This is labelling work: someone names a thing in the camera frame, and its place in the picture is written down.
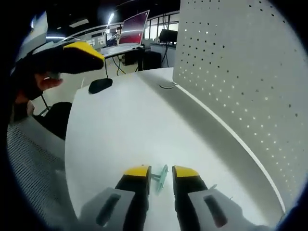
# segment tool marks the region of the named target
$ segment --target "ceiling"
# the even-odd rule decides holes
[[[48,34],[69,36],[78,31],[107,24],[115,13],[113,23],[150,10],[149,17],[180,9],[180,0],[92,0],[85,2],[53,1],[47,8]],[[69,25],[87,19],[88,23],[75,28]]]

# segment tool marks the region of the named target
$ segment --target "perforated white panel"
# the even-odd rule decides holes
[[[308,167],[308,64],[275,7],[182,0],[173,79],[248,145],[290,208]]]

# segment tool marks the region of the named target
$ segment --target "red screen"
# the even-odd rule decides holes
[[[148,18],[148,14],[149,12],[146,11],[124,22],[120,38],[120,44],[141,42],[144,25]]]

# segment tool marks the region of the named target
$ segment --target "small plastic part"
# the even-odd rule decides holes
[[[163,170],[161,171],[160,175],[151,174],[151,178],[158,182],[157,188],[156,188],[157,194],[159,194],[164,187],[164,183],[165,183],[165,180],[166,180],[166,177],[167,177],[167,173],[168,173],[168,165],[165,165],[163,167]]]

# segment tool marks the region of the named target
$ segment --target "hole pattern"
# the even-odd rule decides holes
[[[12,171],[23,196],[49,227],[58,227],[54,218],[66,217],[68,210],[60,202],[55,170],[64,171],[64,163],[23,132],[23,123],[8,126],[7,150]]]
[[[295,197],[301,188],[302,181],[299,179],[307,169],[300,160],[308,148],[306,142],[300,142],[303,137],[308,137],[308,127],[304,124],[308,110],[299,102],[308,95],[296,101],[294,94],[298,95],[297,92],[289,94],[291,86],[300,88],[295,86],[295,80],[308,76],[301,44],[291,37],[292,31],[285,19],[268,1],[247,1],[243,6],[247,20],[237,22],[240,25],[232,24],[232,20],[225,22],[224,13],[228,9],[224,1],[187,2],[191,6],[185,14],[186,24],[179,31],[178,48],[184,51],[180,55],[181,63],[185,68],[194,70],[194,74],[186,78],[175,75],[175,81],[227,124],[234,125],[232,128],[239,131],[239,136],[248,146],[250,142],[257,141],[260,149],[253,151],[270,175],[273,178],[283,177],[287,182],[279,185],[279,190],[290,188]],[[194,8],[201,8],[204,14],[196,15]],[[260,18],[268,23],[260,24]],[[227,27],[243,30],[226,30]],[[268,38],[268,46],[254,32],[255,28],[264,32],[262,36]],[[279,34],[285,37],[276,37],[280,47],[276,50],[277,44],[271,41]],[[192,39],[183,42],[181,35]],[[258,49],[252,46],[252,41],[260,41]],[[307,79],[299,82],[308,86]]]

